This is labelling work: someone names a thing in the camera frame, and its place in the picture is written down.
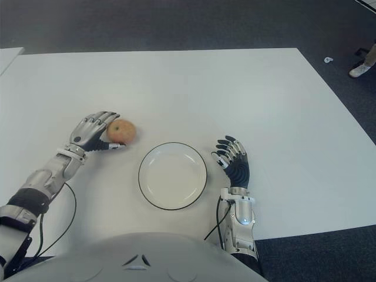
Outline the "left robot hand silver back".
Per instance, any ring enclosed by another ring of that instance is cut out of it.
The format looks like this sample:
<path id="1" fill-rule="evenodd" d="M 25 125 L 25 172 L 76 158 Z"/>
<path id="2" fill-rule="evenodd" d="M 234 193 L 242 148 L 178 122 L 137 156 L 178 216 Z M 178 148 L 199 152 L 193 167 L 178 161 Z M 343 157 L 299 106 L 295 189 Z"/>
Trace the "left robot hand silver back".
<path id="1" fill-rule="evenodd" d="M 115 112 L 101 111 L 83 118 L 73 130 L 69 147 L 77 147 L 85 152 L 116 150 L 126 147 L 123 142 L 106 142 L 101 139 L 109 124 L 120 115 Z"/>

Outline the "right robot hand black palm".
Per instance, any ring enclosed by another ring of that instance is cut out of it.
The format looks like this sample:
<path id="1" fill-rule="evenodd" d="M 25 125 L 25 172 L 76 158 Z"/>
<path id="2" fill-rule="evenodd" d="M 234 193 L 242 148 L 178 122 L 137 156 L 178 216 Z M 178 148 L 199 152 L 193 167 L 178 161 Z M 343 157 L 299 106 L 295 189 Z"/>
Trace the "right robot hand black palm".
<path id="1" fill-rule="evenodd" d="M 216 150 L 212 151 L 211 155 L 229 178 L 231 187 L 248 189 L 250 181 L 248 155 L 239 140 L 228 135 L 224 139 L 218 139 Z"/>

